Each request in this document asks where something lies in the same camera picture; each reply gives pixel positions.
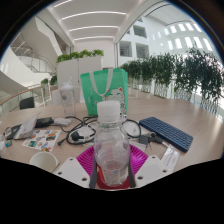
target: ceiling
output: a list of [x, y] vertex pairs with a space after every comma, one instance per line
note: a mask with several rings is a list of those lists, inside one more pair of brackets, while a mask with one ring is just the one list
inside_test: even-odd
[[146, 17], [154, 19], [163, 25], [171, 25], [183, 21], [193, 21], [193, 19], [181, 9], [167, 3], [158, 6], [153, 11], [149, 12]]
[[75, 42], [86, 40], [80, 38], [95, 39], [99, 36], [100, 39], [113, 40], [129, 13], [145, 1], [147, 0], [60, 0], [54, 2], [48, 9]]

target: plastic water bottle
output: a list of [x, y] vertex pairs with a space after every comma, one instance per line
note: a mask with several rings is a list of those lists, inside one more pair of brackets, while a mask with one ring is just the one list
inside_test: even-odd
[[76, 114], [74, 89], [75, 87], [72, 85], [71, 80], [69, 80], [69, 82], [64, 82], [62, 87], [59, 88], [66, 117], [75, 116]]
[[130, 147], [123, 129], [119, 101], [97, 104], [100, 123], [94, 138], [94, 156], [102, 182], [110, 187], [122, 185], [128, 177]]

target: ceiling light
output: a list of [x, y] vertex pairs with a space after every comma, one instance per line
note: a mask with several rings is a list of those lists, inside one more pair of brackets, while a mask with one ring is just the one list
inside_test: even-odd
[[27, 51], [29, 51], [30, 49], [28, 49], [28, 50], [26, 50], [25, 52], [24, 52], [24, 54], [27, 52]]
[[71, 2], [71, 1], [72, 1], [72, 0], [68, 0], [68, 1], [62, 2], [62, 3], [60, 3], [60, 4], [55, 5], [54, 7], [58, 7], [59, 5], [62, 5], [62, 4], [65, 4], [65, 3], [67, 3], [67, 2]]
[[84, 12], [84, 13], [79, 13], [79, 14], [75, 14], [75, 15], [67, 16], [67, 17], [62, 18], [62, 20], [64, 20], [64, 19], [68, 19], [68, 18], [71, 18], [71, 17], [74, 17], [74, 16], [81, 16], [81, 15], [93, 14], [93, 13], [113, 13], [113, 14], [126, 15], [126, 13], [123, 13], [123, 12], [95, 11], [95, 12]]
[[185, 27], [184, 27], [183, 24], [178, 24], [178, 26], [180, 27], [180, 30], [181, 30], [181, 31], [186, 31], [186, 29], [185, 29]]
[[193, 24], [195, 26], [195, 28], [198, 30], [198, 32], [202, 32], [201, 29], [199, 28], [199, 26], [197, 24]]
[[187, 28], [188, 28], [190, 31], [193, 31], [193, 30], [194, 30], [190, 23], [186, 23], [186, 26], [187, 26]]
[[193, 47], [190, 37], [185, 37], [185, 41], [186, 41], [187, 47], [189, 48]]
[[15, 52], [23, 45], [25, 43], [25, 41], [23, 41], [20, 45], [19, 45], [19, 47], [17, 47], [16, 48], [16, 50], [15, 50]]
[[181, 42], [180, 42], [180, 39], [179, 38], [175, 39], [175, 42], [176, 42], [177, 49], [182, 48], [182, 45], [181, 45]]
[[118, 28], [118, 26], [87, 26], [87, 27], [81, 27], [81, 28], [71, 29], [69, 31], [89, 29], [89, 28]]
[[171, 26], [170, 29], [171, 29], [172, 33], [176, 33], [177, 32], [175, 26]]
[[194, 40], [196, 41], [197, 47], [198, 48], [202, 48], [202, 45], [201, 45], [201, 42], [200, 42], [199, 38], [198, 37], [194, 37]]
[[203, 40], [204, 40], [204, 42], [205, 42], [205, 44], [206, 44], [207, 49], [208, 49], [209, 51], [212, 51], [211, 45], [209, 44], [208, 40], [205, 39], [205, 38], [203, 38]]
[[74, 40], [83, 40], [83, 39], [89, 39], [89, 38], [113, 38], [113, 37], [112, 36], [83, 37], [83, 38], [78, 38]]

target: small box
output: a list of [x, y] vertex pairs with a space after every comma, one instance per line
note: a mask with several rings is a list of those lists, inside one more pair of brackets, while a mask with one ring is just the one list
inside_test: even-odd
[[7, 141], [5, 142], [5, 146], [6, 146], [6, 147], [9, 147], [10, 145], [12, 145], [12, 140], [7, 140]]

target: electronic device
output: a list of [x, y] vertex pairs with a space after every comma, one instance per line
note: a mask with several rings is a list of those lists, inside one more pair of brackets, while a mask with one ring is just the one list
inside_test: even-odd
[[155, 132], [163, 140], [169, 142], [183, 152], [189, 150], [193, 141], [192, 136], [155, 117], [140, 120], [139, 125], [151, 132]]
[[54, 124], [60, 125], [62, 127], [68, 127], [72, 121], [70, 119], [65, 119], [65, 118], [57, 118], [54, 120]]
[[48, 127], [53, 123], [54, 123], [54, 120], [52, 119], [52, 117], [40, 118], [40, 119], [37, 119], [35, 128]]
[[139, 138], [139, 143], [148, 146], [148, 136], [141, 135]]

